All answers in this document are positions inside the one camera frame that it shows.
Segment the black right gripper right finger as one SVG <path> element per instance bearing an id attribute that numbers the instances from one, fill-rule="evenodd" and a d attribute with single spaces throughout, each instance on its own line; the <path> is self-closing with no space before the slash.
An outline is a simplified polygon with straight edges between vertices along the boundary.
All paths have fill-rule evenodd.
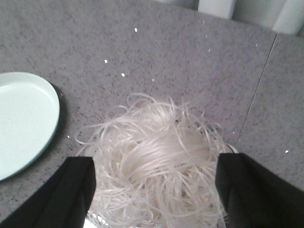
<path id="1" fill-rule="evenodd" d="M 244 153 L 219 155 L 215 184 L 233 228 L 304 226 L 304 192 Z"/>

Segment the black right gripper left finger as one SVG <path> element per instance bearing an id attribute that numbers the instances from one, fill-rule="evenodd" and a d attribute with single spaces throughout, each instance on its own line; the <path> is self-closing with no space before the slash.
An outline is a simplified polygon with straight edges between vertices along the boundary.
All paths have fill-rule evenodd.
<path id="1" fill-rule="evenodd" d="M 68 157 L 59 169 L 16 211 L 2 228 L 81 228 L 95 193 L 91 157 Z"/>

